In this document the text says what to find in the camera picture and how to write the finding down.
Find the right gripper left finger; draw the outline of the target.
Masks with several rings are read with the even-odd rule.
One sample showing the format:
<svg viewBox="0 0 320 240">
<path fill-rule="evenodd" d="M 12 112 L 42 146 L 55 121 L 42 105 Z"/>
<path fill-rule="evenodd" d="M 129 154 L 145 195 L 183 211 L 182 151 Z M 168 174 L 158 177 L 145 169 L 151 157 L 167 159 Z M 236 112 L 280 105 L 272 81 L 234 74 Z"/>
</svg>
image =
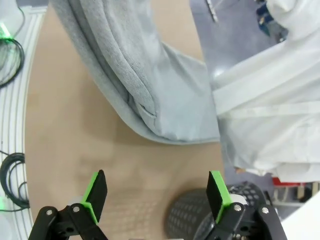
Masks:
<svg viewBox="0 0 320 240">
<path fill-rule="evenodd" d="M 79 236 L 83 240 L 106 240 L 98 226 L 107 198 L 108 188 L 102 169 L 95 172 L 80 202 L 62 210 L 42 207 L 31 229 L 30 240 L 68 240 Z"/>
</svg>

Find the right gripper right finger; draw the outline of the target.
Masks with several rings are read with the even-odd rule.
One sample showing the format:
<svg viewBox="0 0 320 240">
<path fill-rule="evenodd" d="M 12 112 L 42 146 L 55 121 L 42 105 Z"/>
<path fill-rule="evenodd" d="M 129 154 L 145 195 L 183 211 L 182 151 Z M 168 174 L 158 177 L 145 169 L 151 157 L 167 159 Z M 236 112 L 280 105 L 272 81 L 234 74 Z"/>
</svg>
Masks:
<svg viewBox="0 0 320 240">
<path fill-rule="evenodd" d="M 272 205 L 234 201 L 219 171 L 210 171 L 206 195 L 213 216 L 207 240 L 284 240 L 285 231 Z"/>
</svg>

